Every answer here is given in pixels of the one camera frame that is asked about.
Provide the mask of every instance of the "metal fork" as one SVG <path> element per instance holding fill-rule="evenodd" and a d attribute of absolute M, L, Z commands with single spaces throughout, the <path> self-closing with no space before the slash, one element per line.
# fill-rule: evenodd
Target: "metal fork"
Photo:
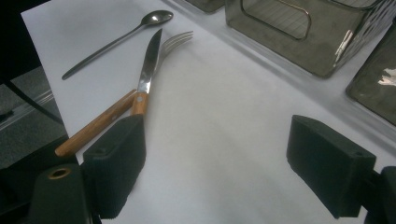
<path fill-rule="evenodd" d="M 188 31 L 185 33 L 181 33 L 179 35 L 174 35 L 167 39 L 163 44 L 161 45 L 160 49 L 160 55 L 158 58 L 158 62 L 155 65 L 154 68 L 154 73 L 157 73 L 157 70 L 161 67 L 161 64 L 163 64 L 163 60 L 168 56 L 168 54 L 178 46 L 186 43 L 187 41 L 192 39 L 192 31 Z"/>

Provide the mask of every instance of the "white table surface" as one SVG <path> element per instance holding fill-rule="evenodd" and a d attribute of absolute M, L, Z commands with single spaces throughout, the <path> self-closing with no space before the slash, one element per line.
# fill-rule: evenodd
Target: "white table surface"
<path fill-rule="evenodd" d="M 286 160 L 291 116 L 318 119 L 396 164 L 396 130 L 351 102 L 345 88 L 379 36 L 330 79 L 312 77 L 183 1 L 51 0 L 22 13 L 69 136 L 137 87 L 147 44 L 140 30 L 73 77 L 75 63 L 168 9 L 163 40 L 194 31 L 164 61 L 145 119 L 147 160 L 120 215 L 104 223 L 363 223 L 334 219 Z M 82 161 L 82 152 L 78 153 Z"/>

